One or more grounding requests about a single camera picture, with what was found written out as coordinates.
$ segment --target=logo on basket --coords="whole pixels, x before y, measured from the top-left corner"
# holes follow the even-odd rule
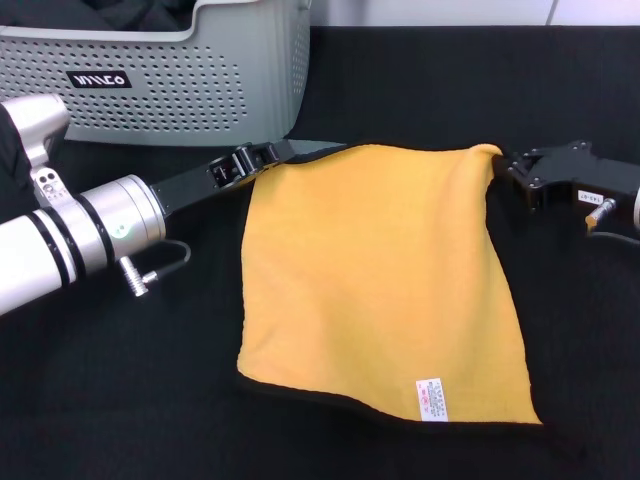
[[[111,72],[67,72],[76,88],[132,88],[129,77],[122,70]]]

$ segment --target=care label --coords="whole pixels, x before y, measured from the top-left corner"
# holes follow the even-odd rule
[[[447,404],[444,400],[442,381],[439,378],[418,380],[418,402],[423,422],[448,422]]]

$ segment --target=black fabric surface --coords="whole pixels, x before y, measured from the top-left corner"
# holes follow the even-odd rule
[[[521,151],[587,139],[640,158],[638,29],[321,29],[312,40],[293,138]],[[129,173],[157,181],[217,153],[70,142],[59,169],[81,191]],[[585,239],[568,207],[530,217],[495,182],[487,222],[549,435],[429,433],[239,385],[250,194],[174,218],[194,261],[143,301],[109,271],[1,319],[2,478],[638,477],[638,249]],[[34,207],[0,175],[0,221]]]
[[[2,0],[0,25],[173,32],[191,26],[196,0]]]

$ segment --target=basket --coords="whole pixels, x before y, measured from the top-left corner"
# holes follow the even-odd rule
[[[67,139],[216,146],[282,138],[307,80],[311,0],[199,0],[189,30],[0,26],[0,101],[58,93]]]

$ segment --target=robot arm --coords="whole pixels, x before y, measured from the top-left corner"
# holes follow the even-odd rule
[[[591,207],[585,218],[588,231],[607,217],[640,229],[640,166],[598,158],[588,142],[496,157],[493,167],[531,211],[572,203],[580,209]]]
[[[130,256],[166,241],[166,218],[296,155],[288,141],[247,144],[157,185],[130,175],[72,195],[49,165],[69,125],[60,97],[9,100],[0,104],[0,122],[2,117],[9,131],[0,162],[17,181],[28,178],[42,208],[0,225],[0,315],[116,263],[133,293],[144,295],[149,283],[190,257],[187,245],[173,242],[185,248],[184,261],[144,276],[135,268]],[[318,143],[312,150],[328,146]]]

